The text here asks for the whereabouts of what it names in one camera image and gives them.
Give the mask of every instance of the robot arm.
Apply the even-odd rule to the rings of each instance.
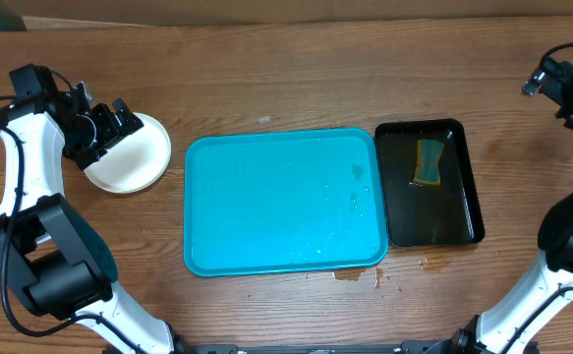
[[[106,244],[64,198],[62,154],[86,168],[142,122],[121,100],[114,102],[117,114],[104,105],[89,109],[80,96],[85,86],[60,92],[46,68],[29,65],[12,72],[11,78],[18,100],[0,109],[0,124],[23,142],[25,168],[24,196],[9,256],[9,287],[32,314],[51,314],[60,321],[81,319],[78,324],[122,353],[191,352],[167,323],[147,313],[118,283]],[[70,94],[75,99],[68,99]],[[19,156],[13,137],[0,131],[0,138],[6,150],[1,267],[5,226],[16,200]],[[27,254],[49,239],[58,250],[30,261]]]
[[[531,269],[509,293],[478,319],[476,339],[491,353],[501,353],[513,338],[517,328],[562,287],[573,286],[573,273],[567,270],[548,269],[545,252],[540,251]],[[573,301],[573,291],[556,298],[534,319],[515,340],[507,354],[522,354],[531,339]]]
[[[65,137],[57,123],[47,112],[29,113],[9,122],[8,126],[24,142],[24,197],[21,210],[33,207],[43,196],[52,196],[63,191],[61,175],[61,151]],[[18,176],[18,150],[13,138],[0,132],[6,151],[4,197],[0,215],[10,216],[15,202]]]

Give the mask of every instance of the wood grain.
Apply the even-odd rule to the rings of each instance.
[[[20,15],[151,26],[573,16],[573,0],[6,0]]]
[[[535,258],[544,214],[573,191],[573,133],[552,118],[555,104],[520,90],[540,56],[567,41],[573,17],[0,33],[0,94],[12,92],[10,70],[43,64],[168,129],[170,167],[146,192],[105,193],[67,160],[63,171],[124,286],[192,343],[397,343],[448,337],[500,300]],[[477,247],[391,249],[383,276],[372,267],[358,281],[186,269],[184,153],[197,138],[443,117],[466,129],[487,230]],[[3,151],[0,142],[0,200]],[[29,325],[53,323],[16,310]],[[538,340],[543,352],[573,353],[573,305]],[[0,352],[103,346],[80,327],[24,337],[0,309]]]

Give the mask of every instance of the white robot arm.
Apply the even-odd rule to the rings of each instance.
[[[477,341],[491,353],[502,353],[516,330],[554,293],[565,287],[573,287],[573,273],[563,269],[550,270],[546,264],[545,252],[540,251],[529,271],[513,289],[479,317]],[[522,354],[535,334],[572,301],[573,291],[554,299],[515,339],[507,354]]]
[[[184,350],[183,345],[175,343],[181,340],[183,344],[183,339],[176,336],[167,323],[151,316],[123,289],[116,280],[117,271],[115,271],[115,264],[106,245],[97,235],[94,235],[95,232],[89,227],[83,232],[85,221],[73,215],[74,210],[69,205],[66,206],[67,202],[63,198],[61,157],[65,153],[66,134],[71,135],[72,153],[79,152],[79,149],[94,149],[96,144],[99,148],[110,148],[110,144],[103,147],[109,139],[115,139],[117,142],[118,138],[122,137],[117,137],[118,134],[114,137],[99,134],[99,140],[96,142],[92,138],[95,137],[95,133],[89,134],[93,129],[102,131],[108,128],[105,127],[100,114],[95,115],[96,111],[106,112],[108,109],[105,110],[102,107],[94,108],[92,111],[87,105],[82,105],[81,111],[72,114],[68,109],[64,109],[62,116],[58,117],[56,105],[61,104],[59,102],[61,92],[54,87],[53,81],[44,80],[47,79],[47,77],[44,78],[47,69],[24,67],[20,70],[24,73],[20,72],[19,76],[28,76],[29,82],[31,78],[37,77],[37,82],[46,85],[45,92],[55,92],[53,94],[56,97],[41,93],[37,97],[28,98],[31,94],[27,94],[27,97],[4,107],[3,111],[6,111],[8,117],[6,128],[22,142],[24,153],[24,184],[21,186],[23,197],[18,215],[25,214],[29,216],[27,218],[33,215],[34,222],[29,223],[23,229],[32,229],[34,224],[42,225],[42,227],[37,227],[32,234],[21,232],[18,235],[21,240],[24,237],[29,238],[23,243],[28,244],[28,248],[20,247],[12,250],[9,256],[12,261],[9,265],[9,275],[11,275],[9,286],[32,313],[36,315],[50,313],[59,320],[64,320],[66,315],[72,319],[80,319],[76,321],[77,324],[94,330],[122,353],[190,352]],[[18,80],[14,80],[16,91],[18,91],[17,82]],[[71,88],[71,94],[79,94],[79,91]],[[27,104],[38,107],[47,102],[51,102],[55,107],[47,110],[27,107]],[[139,120],[126,107],[121,108],[125,117],[114,115],[113,119],[108,121],[115,121],[122,126],[123,123],[130,125],[127,124],[127,120]],[[52,110],[55,110],[54,116],[50,114]],[[12,216],[17,190],[20,187],[18,186],[20,171],[16,141],[4,130],[0,131],[0,138],[6,150],[5,192],[0,204],[1,226],[5,224],[7,217]],[[90,163],[94,163],[102,154],[104,154],[103,150],[98,151],[97,157],[91,158]],[[1,249],[5,235],[4,228],[0,227],[0,229],[2,230],[0,232]],[[64,233],[68,234],[72,240],[67,240]],[[24,256],[27,251],[34,249],[34,245],[50,239],[54,239],[59,250],[42,258],[42,261],[46,262],[46,268],[39,267],[40,263],[37,261],[32,263],[25,261]],[[75,255],[75,251],[82,252],[80,255]],[[107,264],[98,260],[105,257],[108,258]],[[66,294],[69,295],[64,300],[58,299],[59,296]]]

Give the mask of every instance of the water spill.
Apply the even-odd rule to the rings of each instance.
[[[375,267],[375,284],[373,285],[374,288],[380,288],[380,279],[384,277],[384,271],[382,269]]]
[[[268,123],[268,122],[270,122],[271,118],[272,118],[271,116],[259,117],[258,123],[260,123],[260,124]]]
[[[336,280],[358,281],[358,279],[361,277],[361,274],[366,270],[367,269],[365,267],[336,270],[332,273],[332,275]]]
[[[352,163],[352,173],[354,174],[356,183],[361,181],[361,178],[363,177],[363,172],[365,172],[363,167],[357,165],[356,163]]]
[[[429,272],[440,272],[446,266],[452,263],[450,255],[446,252],[440,252],[432,255],[425,255],[424,259],[420,261],[422,270]]]

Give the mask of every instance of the black tray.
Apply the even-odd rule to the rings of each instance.
[[[443,143],[440,186],[413,182],[417,141]],[[375,129],[388,234],[399,247],[478,243],[485,237],[470,155],[454,119],[384,123]]]

